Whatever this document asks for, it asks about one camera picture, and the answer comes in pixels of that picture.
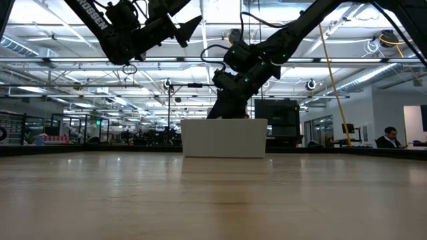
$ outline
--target robotic arm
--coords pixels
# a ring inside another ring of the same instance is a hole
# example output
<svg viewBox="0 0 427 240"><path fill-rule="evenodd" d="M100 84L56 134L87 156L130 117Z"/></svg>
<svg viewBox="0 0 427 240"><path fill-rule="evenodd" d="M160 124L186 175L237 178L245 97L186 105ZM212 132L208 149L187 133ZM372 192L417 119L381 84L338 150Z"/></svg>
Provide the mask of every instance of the robotic arm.
<svg viewBox="0 0 427 240"><path fill-rule="evenodd" d="M245 111L247 101L252 95L258 94L259 88L268 79L280 78L280 64L288 61L303 38L343 2L346 0L317 0L298 19L288 23L265 41L256 45L248 45L242 40L234 43L225 54L224 62L238 74L232 75L224 70L215 72L212 81L221 90L218 91L217 101L207 118L238 118L240 113ZM424 17L427 13L427 2L425 0L357 0L355 2L373 4L394 24L382 8L392 11L423 55L427 56L427 24ZM427 67L421 54L403 36L396 24L394 27Z"/></svg>
<svg viewBox="0 0 427 240"><path fill-rule="evenodd" d="M125 65L135 58L143 61L145 52L159 45L167 38L176 37L181 47L187 47L191 35L199 25L201 16L187 23L180 23L177 29L170 17L185 7L190 0L148 0L149 18L145 27L138 21L139 12L134 3L137 0L119 0L108 6L96 0L65 0L77 16L99 39L99 44L108 59L116 65ZM105 8L105 15L97 10L95 4Z"/></svg>

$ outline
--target ceiling light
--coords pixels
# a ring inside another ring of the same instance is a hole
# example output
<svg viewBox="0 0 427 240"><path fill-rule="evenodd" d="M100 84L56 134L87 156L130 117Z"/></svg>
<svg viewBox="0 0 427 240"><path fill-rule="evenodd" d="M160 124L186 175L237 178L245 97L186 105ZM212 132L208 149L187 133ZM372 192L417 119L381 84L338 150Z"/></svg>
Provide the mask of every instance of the ceiling light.
<svg viewBox="0 0 427 240"><path fill-rule="evenodd" d="M56 101L58 101L58 102L60 102L60 103L68 103L66 100L62 100L62 99L59 99L59 98L56 98L56 97L54 97L53 99L56 100Z"/></svg>
<svg viewBox="0 0 427 240"><path fill-rule="evenodd" d="M8 97L42 97L42 95L8 95Z"/></svg>
<svg viewBox="0 0 427 240"><path fill-rule="evenodd" d="M87 103L74 103L74 104L79 106L79 107L93 107L92 105L87 104Z"/></svg>
<svg viewBox="0 0 427 240"><path fill-rule="evenodd" d="M18 87L19 89L30 91L33 93L44 93L45 91L38 87Z"/></svg>
<svg viewBox="0 0 427 240"><path fill-rule="evenodd" d="M187 106L185 106L185 105L176 105L176 106L171 106L171 108L210 108L210 107L213 107L213 106L206 106L206 105L200 105L200 106L197 106L197 105L187 105Z"/></svg>
<svg viewBox="0 0 427 240"><path fill-rule="evenodd" d="M51 62L91 62L91 63L102 63L102 62L108 62L109 60L107 58L102 57L92 57L92 58L51 58Z"/></svg>
<svg viewBox="0 0 427 240"><path fill-rule="evenodd" d="M320 59L321 62L325 63L327 61L327 59ZM329 59L329 62L332 63L379 63L381 62L381 59L370 59L370 58L365 58L365 59L340 59L340 58L336 58L336 59Z"/></svg>
<svg viewBox="0 0 427 240"><path fill-rule="evenodd" d="M288 63L311 63L313 60L312 58L291 58Z"/></svg>

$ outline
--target black monitor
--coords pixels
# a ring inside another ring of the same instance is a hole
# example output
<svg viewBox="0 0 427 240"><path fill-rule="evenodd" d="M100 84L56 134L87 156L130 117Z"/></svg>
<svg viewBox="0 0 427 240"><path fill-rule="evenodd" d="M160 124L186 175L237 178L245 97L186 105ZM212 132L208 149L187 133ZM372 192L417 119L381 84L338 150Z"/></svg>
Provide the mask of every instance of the black monitor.
<svg viewBox="0 0 427 240"><path fill-rule="evenodd" d="M341 124L341 125L342 125L342 133L346 133L346 128L344 127L344 124ZM353 124L347 123L347 129L348 129L348 133L355 133Z"/></svg>
<svg viewBox="0 0 427 240"><path fill-rule="evenodd" d="M267 119L273 136L299 137L300 106L291 100L255 100L255 118Z"/></svg>

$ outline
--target person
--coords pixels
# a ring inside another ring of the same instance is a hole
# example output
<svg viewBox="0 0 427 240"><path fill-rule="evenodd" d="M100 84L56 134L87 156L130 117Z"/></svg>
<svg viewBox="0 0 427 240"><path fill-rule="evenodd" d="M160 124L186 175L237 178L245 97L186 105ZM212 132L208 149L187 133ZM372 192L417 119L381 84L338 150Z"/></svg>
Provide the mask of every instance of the person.
<svg viewBox="0 0 427 240"><path fill-rule="evenodd" d="M394 127L387 127L384 130L385 135L375 140L377 148L381 149L405 149L408 146L403 146L397 140L398 132Z"/></svg>

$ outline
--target white box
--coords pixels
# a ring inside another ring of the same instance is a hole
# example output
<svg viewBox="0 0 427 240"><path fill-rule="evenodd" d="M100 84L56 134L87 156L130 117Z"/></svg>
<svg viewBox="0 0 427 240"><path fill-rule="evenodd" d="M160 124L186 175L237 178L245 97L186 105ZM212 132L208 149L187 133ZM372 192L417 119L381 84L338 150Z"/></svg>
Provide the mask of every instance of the white box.
<svg viewBox="0 0 427 240"><path fill-rule="evenodd" d="M185 157L264 158L266 119L181 120Z"/></svg>

